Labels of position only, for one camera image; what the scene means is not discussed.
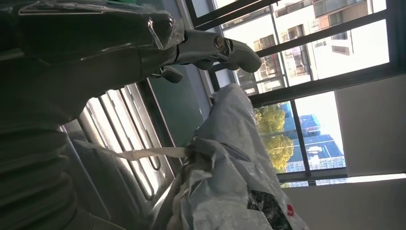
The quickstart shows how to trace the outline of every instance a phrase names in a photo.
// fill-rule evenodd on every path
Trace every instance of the plastic bag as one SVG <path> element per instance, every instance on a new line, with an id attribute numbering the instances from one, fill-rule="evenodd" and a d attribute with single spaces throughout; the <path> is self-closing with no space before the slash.
<path id="1" fill-rule="evenodd" d="M 251 102 L 239 86 L 214 96 L 190 149 L 195 154 L 159 204 L 152 229 L 308 229 L 280 187 Z"/>
<path id="2" fill-rule="evenodd" d="M 6 23 L 0 60 L 57 64 L 124 48 L 165 50 L 184 39 L 183 21 L 168 12 L 115 1 L 6 0 L 0 19 Z"/>

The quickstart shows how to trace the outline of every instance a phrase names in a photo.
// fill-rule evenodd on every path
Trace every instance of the wall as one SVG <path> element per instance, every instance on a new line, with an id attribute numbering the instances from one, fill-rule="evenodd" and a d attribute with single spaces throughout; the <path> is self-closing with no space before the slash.
<path id="1" fill-rule="evenodd" d="M 406 76 L 336 91 L 350 176 L 406 171 Z"/>
<path id="2" fill-rule="evenodd" d="M 286 188 L 310 230 L 404 230 L 406 179 Z"/>

